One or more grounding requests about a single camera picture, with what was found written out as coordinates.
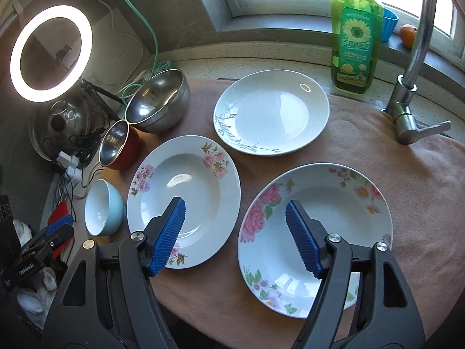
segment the floral plate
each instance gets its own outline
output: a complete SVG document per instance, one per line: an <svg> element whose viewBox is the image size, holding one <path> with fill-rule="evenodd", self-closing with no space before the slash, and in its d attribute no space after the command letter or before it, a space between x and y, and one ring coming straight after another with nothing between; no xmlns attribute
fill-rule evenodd
<svg viewBox="0 0 465 349"><path fill-rule="evenodd" d="M190 268L228 239L240 205L240 182L228 153L213 140L187 135L155 148L134 175L127 196L129 230L143 231L173 197L185 201L185 221L167 268Z"/></svg>
<svg viewBox="0 0 465 349"><path fill-rule="evenodd" d="M236 81L213 112L216 133L245 154L278 156L315 140L329 118L320 85L294 71L269 70Z"/></svg>
<svg viewBox="0 0 465 349"><path fill-rule="evenodd" d="M392 220L378 188L346 166L318 163L300 166L276 178L249 206L242 221L239 266L252 293L283 315L306 318L320 280L306 271L285 222L285 207L299 200L308 215L328 233L351 244L392 246ZM357 300L359 273L350 275L344 308Z"/></svg>

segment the speckled countertop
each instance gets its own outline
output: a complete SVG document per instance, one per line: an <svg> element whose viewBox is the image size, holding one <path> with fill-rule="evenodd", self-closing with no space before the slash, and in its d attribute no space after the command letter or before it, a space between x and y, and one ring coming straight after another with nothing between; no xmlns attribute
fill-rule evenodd
<svg viewBox="0 0 465 349"><path fill-rule="evenodd" d="M331 81L331 49L321 46L274 42L225 43L173 50L160 55L171 60L188 77L200 79L240 79L267 69L301 72L318 82L326 93L336 94L384 108L391 96L397 76L403 69L384 61L376 67L375 79L363 95L337 89ZM447 90L419 77L418 92L410 107L425 124L445 120L452 122L448 135L465 143L465 103Z"/></svg>

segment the ring light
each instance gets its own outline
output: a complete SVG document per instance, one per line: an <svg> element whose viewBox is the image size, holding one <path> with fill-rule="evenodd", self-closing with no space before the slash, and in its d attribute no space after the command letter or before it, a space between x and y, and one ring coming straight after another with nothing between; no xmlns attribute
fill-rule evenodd
<svg viewBox="0 0 465 349"><path fill-rule="evenodd" d="M76 65L61 83L47 90L37 90L27 85L23 79L20 67L21 55L27 39L29 39L34 30L52 18L67 18L77 26L81 35L81 52ZM22 97L29 101L46 102L55 99L69 90L81 77L89 61L91 49L92 29L89 20L80 10L68 5L48 8L31 19L16 40L10 61L10 74L13 86Z"/></svg>

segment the green bottle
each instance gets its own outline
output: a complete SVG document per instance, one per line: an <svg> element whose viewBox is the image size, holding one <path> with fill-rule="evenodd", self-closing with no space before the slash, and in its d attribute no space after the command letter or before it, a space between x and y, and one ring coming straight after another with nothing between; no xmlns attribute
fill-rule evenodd
<svg viewBox="0 0 465 349"><path fill-rule="evenodd" d="M364 93L371 85L381 46L380 0L331 0L331 78L340 89Z"/></svg>

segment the bottle label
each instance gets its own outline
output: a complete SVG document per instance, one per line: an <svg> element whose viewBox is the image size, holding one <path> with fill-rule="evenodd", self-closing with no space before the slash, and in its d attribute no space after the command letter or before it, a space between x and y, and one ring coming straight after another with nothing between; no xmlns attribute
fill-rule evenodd
<svg viewBox="0 0 465 349"><path fill-rule="evenodd" d="M365 86L373 51L371 22L371 13L367 11L354 8L342 10L337 80Z"/></svg>

